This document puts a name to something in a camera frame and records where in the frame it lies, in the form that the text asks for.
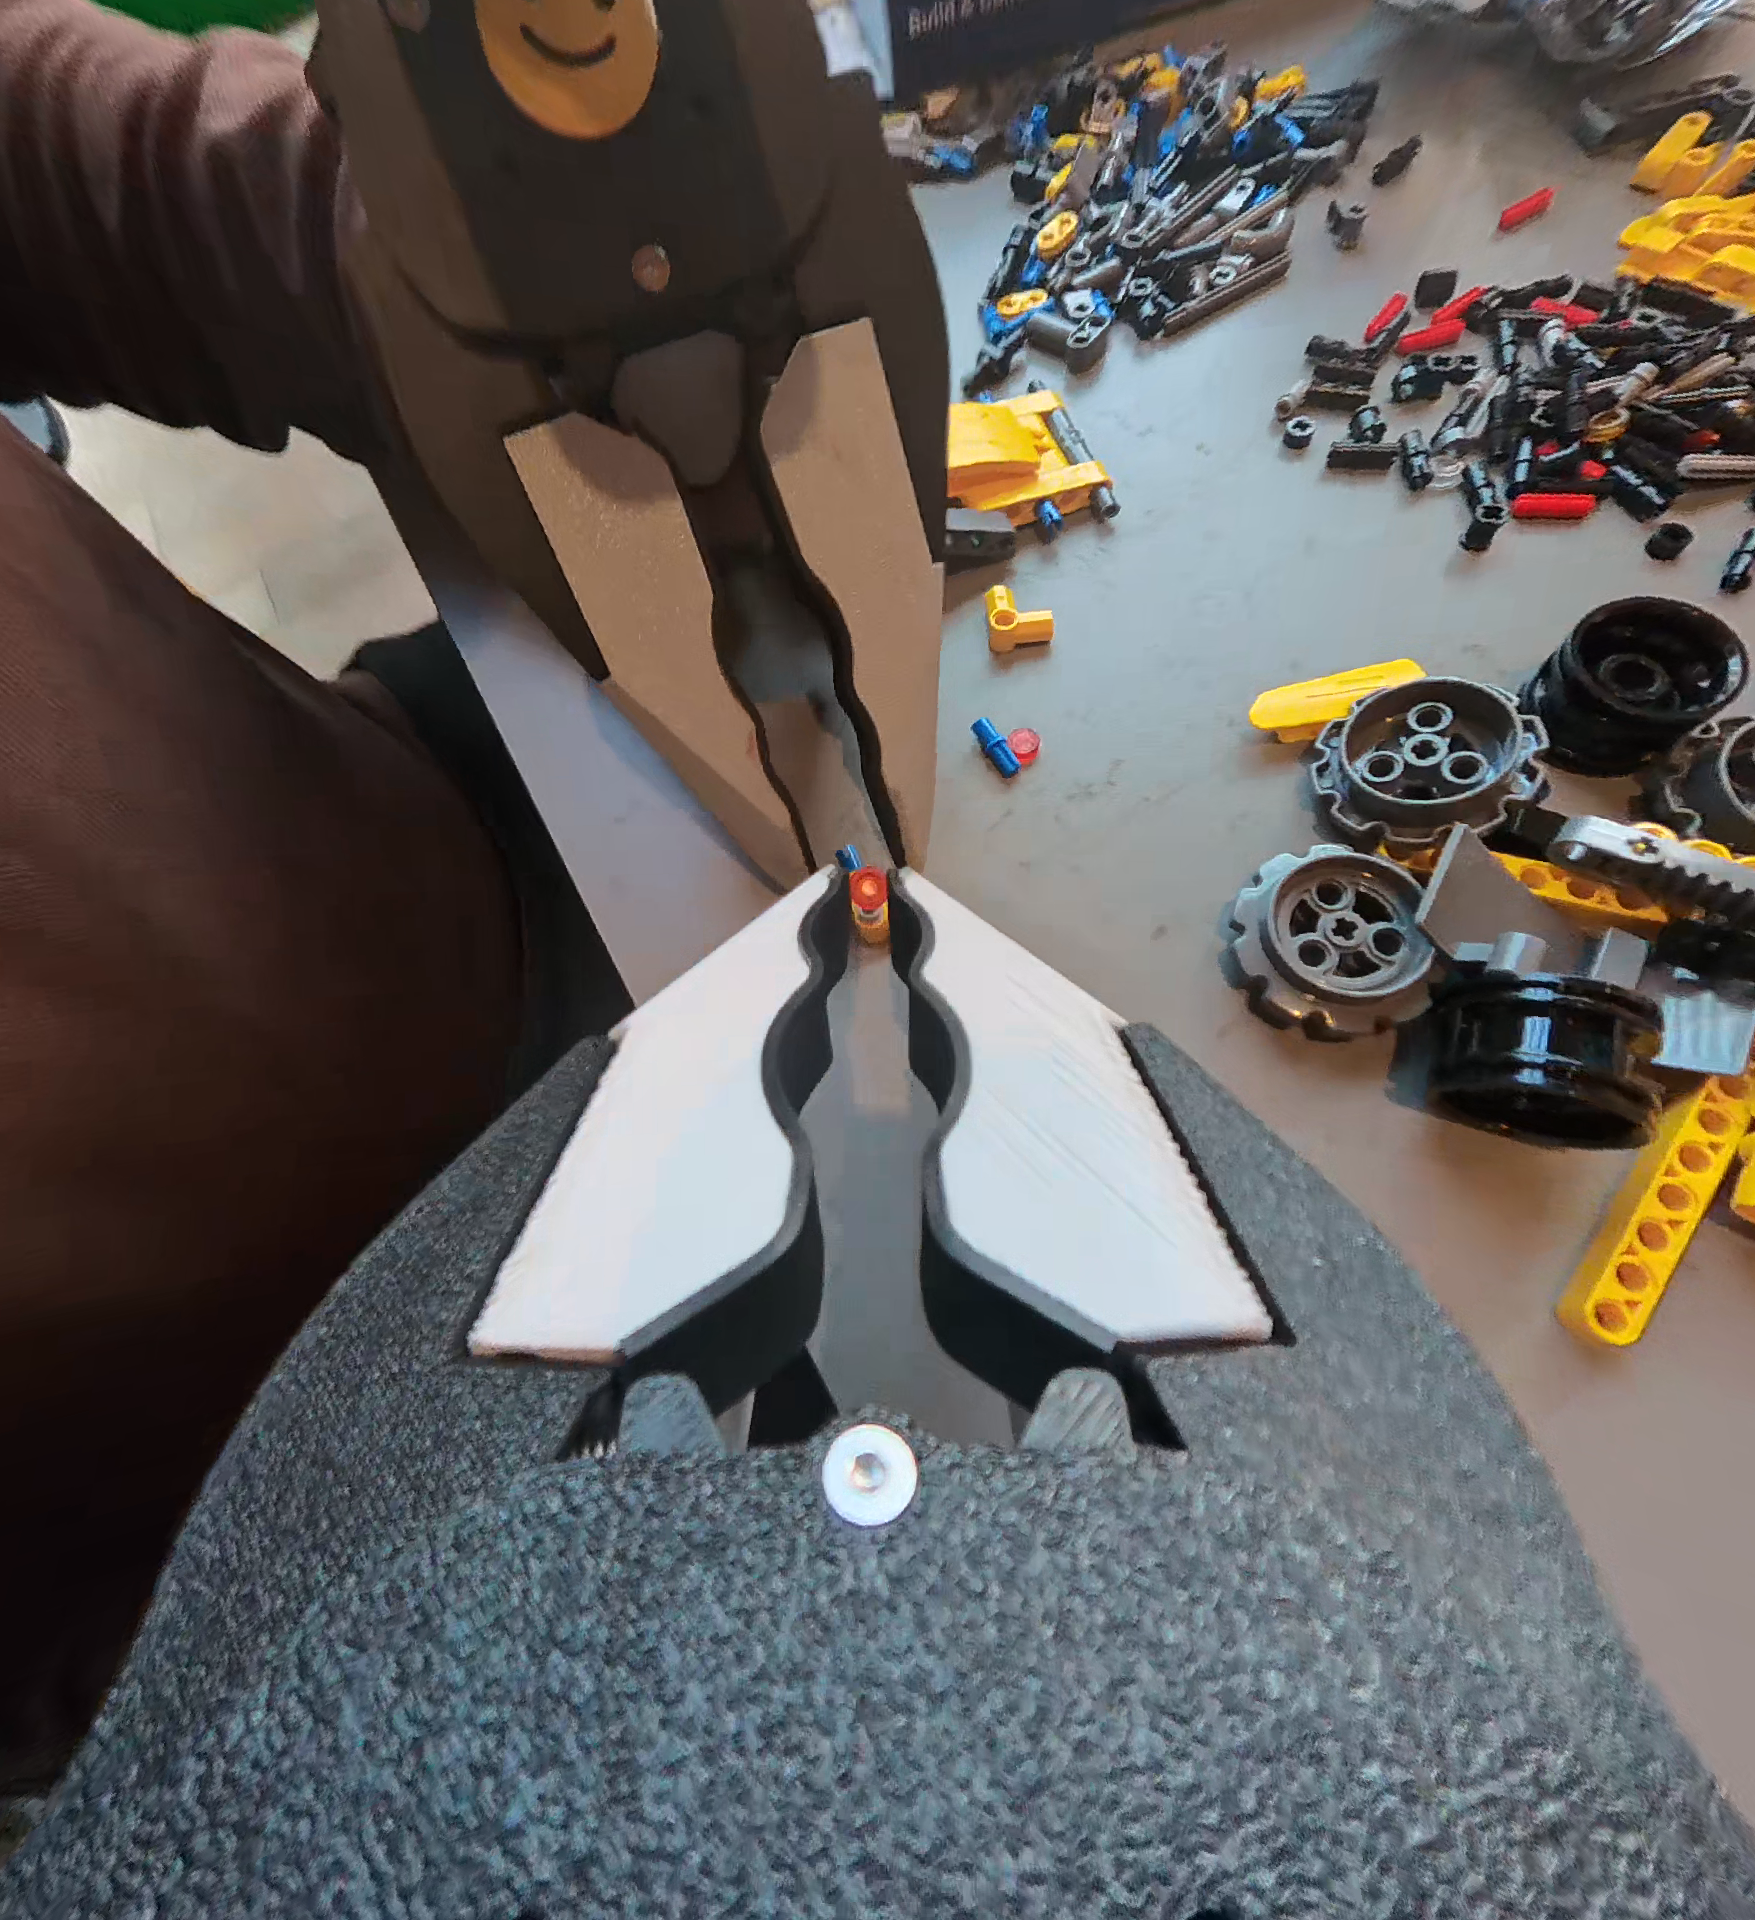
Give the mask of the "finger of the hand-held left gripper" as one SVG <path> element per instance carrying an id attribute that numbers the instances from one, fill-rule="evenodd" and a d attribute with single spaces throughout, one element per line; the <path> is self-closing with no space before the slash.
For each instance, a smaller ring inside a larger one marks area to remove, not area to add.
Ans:
<path id="1" fill-rule="evenodd" d="M 818 625 L 826 708 L 889 860 L 922 870 L 936 803 L 943 563 L 920 517 L 875 320 L 795 339 L 754 420 L 754 469 L 798 602 Z"/>
<path id="2" fill-rule="evenodd" d="M 668 463 L 564 413 L 504 439 L 551 563 L 603 662 L 601 691 L 778 890 L 813 857 L 768 778 L 759 726 L 715 647 L 715 590 Z"/>

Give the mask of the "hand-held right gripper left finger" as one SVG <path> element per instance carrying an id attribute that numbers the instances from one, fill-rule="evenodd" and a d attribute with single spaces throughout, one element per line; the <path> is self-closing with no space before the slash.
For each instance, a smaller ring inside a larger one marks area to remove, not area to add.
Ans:
<path id="1" fill-rule="evenodd" d="M 734 1406 L 806 1349 L 823 1245 L 799 1108 L 845 961 L 845 876 L 818 872 L 610 1035 L 470 1356 L 677 1373 Z"/>

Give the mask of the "person's left forearm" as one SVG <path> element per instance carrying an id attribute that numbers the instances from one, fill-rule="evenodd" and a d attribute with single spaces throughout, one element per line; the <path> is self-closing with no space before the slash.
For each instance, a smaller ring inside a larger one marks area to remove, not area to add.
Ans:
<path id="1" fill-rule="evenodd" d="M 340 138 L 274 38 L 0 3 L 0 399 L 370 466 Z"/>

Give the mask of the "grey desk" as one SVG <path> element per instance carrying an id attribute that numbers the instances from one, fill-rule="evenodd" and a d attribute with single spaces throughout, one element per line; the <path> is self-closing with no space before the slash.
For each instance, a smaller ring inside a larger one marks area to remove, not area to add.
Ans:
<path id="1" fill-rule="evenodd" d="M 1389 1040 L 1309 1043 L 1222 974 L 1222 917 L 1254 867 L 1318 839 L 1298 752 L 1244 721 L 1256 692 L 1388 658 L 1517 688 L 1597 604 L 1682 600 L 1745 642 L 1755 582 L 1721 595 L 1741 493 L 1692 496 L 1671 564 L 1614 508 L 1459 550 L 1452 496 L 1323 474 L 1274 443 L 1309 335 L 1350 336 L 1422 268 L 1467 286 L 1601 278 L 1638 196 L 1584 158 L 1584 92 L 1517 28 L 1359 3 L 1237 3 L 1189 21 L 1313 84 L 1382 87 L 1369 151 L 1423 148 L 1369 204 L 1353 253 L 1298 219 L 1281 286 L 1161 352 L 1113 343 L 1068 396 L 1111 466 L 1120 518 L 1027 545 L 1009 582 L 1057 612 L 1047 654 L 987 662 L 980 590 L 952 582 L 929 876 L 1134 1020 L 1150 1020 L 1400 1252 L 1496 1372 L 1610 1602 L 1682 1735 L 1755 1826 L 1755 1235 L 1708 1218 L 1640 1342 L 1554 1320 L 1628 1155 L 1541 1152 L 1423 1115 Z M 1003 780 L 967 732 L 1034 729 Z"/>

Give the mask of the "yellow and grey hood assembly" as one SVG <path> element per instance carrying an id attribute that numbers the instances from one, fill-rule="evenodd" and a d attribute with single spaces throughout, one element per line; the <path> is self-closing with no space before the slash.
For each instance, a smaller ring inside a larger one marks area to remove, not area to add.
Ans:
<path id="1" fill-rule="evenodd" d="M 1120 498 L 1054 390 L 949 407 L 944 567 L 1009 563 L 1023 533 L 1050 545 L 1078 517 L 1107 525 Z"/>

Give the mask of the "green object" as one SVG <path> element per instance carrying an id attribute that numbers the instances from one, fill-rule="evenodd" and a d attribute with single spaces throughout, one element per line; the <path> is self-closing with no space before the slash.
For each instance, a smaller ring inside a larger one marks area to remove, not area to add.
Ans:
<path id="1" fill-rule="evenodd" d="M 249 33 L 249 36 L 284 36 L 288 28 L 308 21 L 316 3 L 145 3 L 145 0 L 111 0 L 100 3 L 101 10 L 152 27 L 164 36 L 212 36 L 212 33 Z"/>

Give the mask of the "dark kit box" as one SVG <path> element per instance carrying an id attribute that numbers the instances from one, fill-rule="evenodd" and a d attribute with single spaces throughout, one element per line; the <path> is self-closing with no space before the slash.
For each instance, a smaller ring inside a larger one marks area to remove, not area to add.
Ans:
<path id="1" fill-rule="evenodd" d="M 1000 80 L 1185 3 L 878 3 L 875 51 L 889 57 L 889 97 L 909 104 L 943 87 Z"/>

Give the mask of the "yellow curved panel piece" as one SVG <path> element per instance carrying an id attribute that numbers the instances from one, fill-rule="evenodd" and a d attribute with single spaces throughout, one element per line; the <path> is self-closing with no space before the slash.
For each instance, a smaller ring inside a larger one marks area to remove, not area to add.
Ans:
<path id="1" fill-rule="evenodd" d="M 1343 721 L 1373 692 L 1389 692 L 1423 675 L 1426 671 L 1416 658 L 1393 658 L 1313 682 L 1278 684 L 1256 695 L 1248 726 L 1276 743 L 1298 746 L 1328 723 Z"/>

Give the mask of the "person's brown shirt torso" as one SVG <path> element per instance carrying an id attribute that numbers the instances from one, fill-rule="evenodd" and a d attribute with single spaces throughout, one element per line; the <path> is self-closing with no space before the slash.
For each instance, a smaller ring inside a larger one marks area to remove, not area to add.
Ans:
<path id="1" fill-rule="evenodd" d="M 0 1698 L 504 1102 L 520 931 L 402 716 L 0 420 Z"/>

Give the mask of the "cluster of grey sprocket wheels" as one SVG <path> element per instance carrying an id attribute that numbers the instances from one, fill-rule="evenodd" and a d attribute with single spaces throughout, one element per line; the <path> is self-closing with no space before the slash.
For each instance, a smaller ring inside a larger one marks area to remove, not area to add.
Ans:
<path id="1" fill-rule="evenodd" d="M 1755 1027 L 1755 867 L 1546 800 L 1544 732 L 1484 682 L 1423 675 L 1328 723 L 1303 769 L 1328 845 L 1266 857 L 1225 917 L 1248 1008 L 1309 1040 L 1389 1035 L 1449 974 L 1595 977 L 1692 1024 Z"/>

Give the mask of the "yellow vehicle chassis assembly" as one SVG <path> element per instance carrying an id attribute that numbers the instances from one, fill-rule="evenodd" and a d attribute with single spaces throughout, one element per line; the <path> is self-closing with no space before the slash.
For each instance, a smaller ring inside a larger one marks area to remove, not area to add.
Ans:
<path id="1" fill-rule="evenodd" d="M 1459 826 L 1419 872 L 1422 1092 L 1477 1132 L 1635 1155 L 1557 1299 L 1563 1330 L 1628 1349 L 1717 1196 L 1755 1228 L 1755 854 L 1530 809 L 1513 853 Z"/>

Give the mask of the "pile of black red pins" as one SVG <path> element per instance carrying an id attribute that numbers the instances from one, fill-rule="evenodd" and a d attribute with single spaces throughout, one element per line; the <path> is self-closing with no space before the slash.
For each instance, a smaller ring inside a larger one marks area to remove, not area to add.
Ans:
<path id="1" fill-rule="evenodd" d="M 1306 343 L 1274 443 L 1318 451 L 1328 474 L 1452 493 L 1472 555 L 1507 525 L 1576 527 L 1610 506 L 1671 564 L 1685 498 L 1741 493 L 1755 517 L 1755 318 L 1614 275 L 1467 286 L 1433 268 L 1359 339 Z M 1752 577 L 1755 527 L 1721 590 Z"/>

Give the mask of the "black wheel rim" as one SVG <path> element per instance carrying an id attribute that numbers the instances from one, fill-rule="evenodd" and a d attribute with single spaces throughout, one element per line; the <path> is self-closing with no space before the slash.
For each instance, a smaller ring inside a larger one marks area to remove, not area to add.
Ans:
<path id="1" fill-rule="evenodd" d="M 1724 619 L 1674 600 L 1620 600 L 1561 639 L 1521 688 L 1517 709 L 1541 726 L 1546 766 L 1623 778 L 1724 712 L 1748 671 L 1748 649 Z"/>

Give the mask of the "plastic bag of parts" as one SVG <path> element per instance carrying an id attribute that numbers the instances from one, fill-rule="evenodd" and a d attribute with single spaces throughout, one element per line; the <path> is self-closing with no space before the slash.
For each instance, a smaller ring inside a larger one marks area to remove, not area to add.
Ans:
<path id="1" fill-rule="evenodd" d="M 1685 45 L 1738 3 L 1382 3 L 1389 11 L 1464 27 L 1517 27 L 1561 70 L 1628 71 Z"/>

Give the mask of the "pile of yellow connectors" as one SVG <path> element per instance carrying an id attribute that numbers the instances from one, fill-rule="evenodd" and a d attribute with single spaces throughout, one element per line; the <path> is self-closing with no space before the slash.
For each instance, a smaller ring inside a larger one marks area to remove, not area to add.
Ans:
<path id="1" fill-rule="evenodd" d="M 1755 318 L 1755 94 L 1725 92 L 1671 118 L 1628 191 L 1650 209 L 1618 235 L 1614 282 Z"/>

